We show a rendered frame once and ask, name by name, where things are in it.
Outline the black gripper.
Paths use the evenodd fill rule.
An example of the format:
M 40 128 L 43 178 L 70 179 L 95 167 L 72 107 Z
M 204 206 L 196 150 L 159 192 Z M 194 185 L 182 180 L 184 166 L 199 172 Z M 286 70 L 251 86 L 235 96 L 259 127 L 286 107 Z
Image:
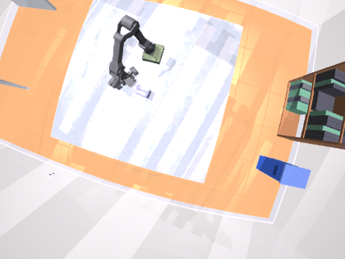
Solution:
M 125 86 L 126 84 L 123 82 L 123 80 L 127 79 L 128 76 L 134 77 L 138 74 L 138 70 L 134 67 L 131 67 L 128 72 L 126 72 L 126 77 L 121 79 L 120 84 L 118 85 L 117 89 L 120 90 L 122 86 Z M 134 74 L 134 75 L 133 75 Z M 122 85 L 122 86 L 121 86 Z

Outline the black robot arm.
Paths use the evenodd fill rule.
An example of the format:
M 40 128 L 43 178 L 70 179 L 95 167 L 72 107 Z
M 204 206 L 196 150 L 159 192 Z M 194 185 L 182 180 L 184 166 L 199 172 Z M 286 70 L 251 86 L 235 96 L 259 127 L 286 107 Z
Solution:
M 122 27 L 126 28 L 130 32 L 122 35 Z M 155 44 L 151 40 L 146 39 L 146 37 L 141 33 L 139 21 L 133 19 L 133 17 L 125 15 L 118 22 L 117 31 L 113 35 L 113 60 L 109 63 L 109 75 L 112 76 L 112 78 L 107 84 L 114 90 L 117 89 L 121 82 L 120 80 L 125 78 L 127 75 L 125 72 L 127 67 L 122 64 L 123 47 L 127 39 L 133 35 L 139 41 L 139 47 L 141 47 L 148 55 L 153 55 L 156 49 Z M 129 87 L 132 87 L 136 83 L 136 79 L 128 76 L 127 79 L 123 80 L 123 82 L 128 84 Z

